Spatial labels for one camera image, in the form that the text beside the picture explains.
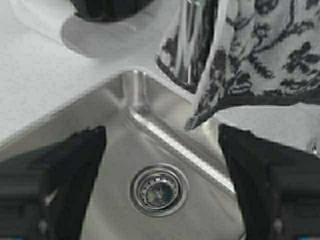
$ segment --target white countertop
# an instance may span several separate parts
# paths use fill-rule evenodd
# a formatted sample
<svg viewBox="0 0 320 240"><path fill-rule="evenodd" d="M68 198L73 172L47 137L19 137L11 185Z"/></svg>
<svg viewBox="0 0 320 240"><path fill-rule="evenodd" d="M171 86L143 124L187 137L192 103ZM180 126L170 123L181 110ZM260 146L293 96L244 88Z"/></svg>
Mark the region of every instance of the white countertop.
<svg viewBox="0 0 320 240"><path fill-rule="evenodd" d="M145 32L145 43L104 59L88 58L29 29L15 17L9 0L0 8L0 146L30 124L124 69L144 70L175 92L192 95L168 80L154 57L173 16L163 11Z"/></svg>
<svg viewBox="0 0 320 240"><path fill-rule="evenodd" d="M79 41L79 45L91 53L103 55L89 58L24 26L15 17L10 0L2 0L0 147L32 123L125 70L145 71L192 102L194 96L165 77L154 61L179 0L156 0L156 3L160 6L158 13L148 23L147 30L142 31L138 38L133 37L132 41L127 36L130 40L117 43L117 28L108 36L104 26L94 25L98 31L92 32L92 23L79 23L77 19L68 22L64 30L71 34L70 38L77 42L78 36L88 36ZM241 129L250 129L260 137L301 150L306 149L312 138L320 136L320 107L316 105L243 106L221 110L215 117Z"/></svg>

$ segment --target drain strainer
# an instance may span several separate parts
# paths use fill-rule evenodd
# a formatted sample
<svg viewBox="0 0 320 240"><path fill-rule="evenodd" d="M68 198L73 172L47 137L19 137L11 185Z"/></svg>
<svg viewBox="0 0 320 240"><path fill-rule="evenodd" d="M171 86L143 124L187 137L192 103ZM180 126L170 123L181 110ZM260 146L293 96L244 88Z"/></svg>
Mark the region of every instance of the drain strainer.
<svg viewBox="0 0 320 240"><path fill-rule="evenodd" d="M175 166L148 166L134 178L130 195L135 207L143 214L162 217L177 211L187 198L188 182Z"/></svg>

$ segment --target floral patterned fabric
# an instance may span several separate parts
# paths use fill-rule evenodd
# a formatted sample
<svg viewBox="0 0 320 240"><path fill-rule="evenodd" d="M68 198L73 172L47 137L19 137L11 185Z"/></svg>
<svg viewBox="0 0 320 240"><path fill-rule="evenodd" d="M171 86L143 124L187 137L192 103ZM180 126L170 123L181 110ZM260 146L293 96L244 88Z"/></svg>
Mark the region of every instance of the floral patterned fabric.
<svg viewBox="0 0 320 240"><path fill-rule="evenodd" d="M163 53L174 59L177 37L172 30L157 55L169 69ZM220 0L185 130L221 109L297 103L320 104L320 0Z"/></svg>

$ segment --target black and white patterned towel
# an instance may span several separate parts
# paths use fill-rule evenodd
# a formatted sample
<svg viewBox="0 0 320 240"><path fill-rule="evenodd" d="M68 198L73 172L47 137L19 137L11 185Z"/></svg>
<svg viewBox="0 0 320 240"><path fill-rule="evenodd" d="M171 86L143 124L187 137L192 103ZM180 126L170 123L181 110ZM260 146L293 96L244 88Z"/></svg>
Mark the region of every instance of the black and white patterned towel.
<svg viewBox="0 0 320 240"><path fill-rule="evenodd" d="M186 131L230 107L320 104L320 0L220 0L210 24L214 37ZM178 29L176 20L157 54L169 77Z"/></svg>

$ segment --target chrome faucet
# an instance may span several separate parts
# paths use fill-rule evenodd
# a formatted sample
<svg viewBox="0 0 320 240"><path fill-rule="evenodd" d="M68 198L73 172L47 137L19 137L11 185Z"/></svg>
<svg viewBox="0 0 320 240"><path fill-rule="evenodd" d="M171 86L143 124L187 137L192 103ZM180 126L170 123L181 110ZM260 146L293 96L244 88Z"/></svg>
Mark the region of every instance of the chrome faucet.
<svg viewBox="0 0 320 240"><path fill-rule="evenodd" d="M307 148L311 154L320 158L320 137L313 138Z"/></svg>
<svg viewBox="0 0 320 240"><path fill-rule="evenodd" d="M213 39L217 0L181 0L175 76L196 86L205 68Z"/></svg>

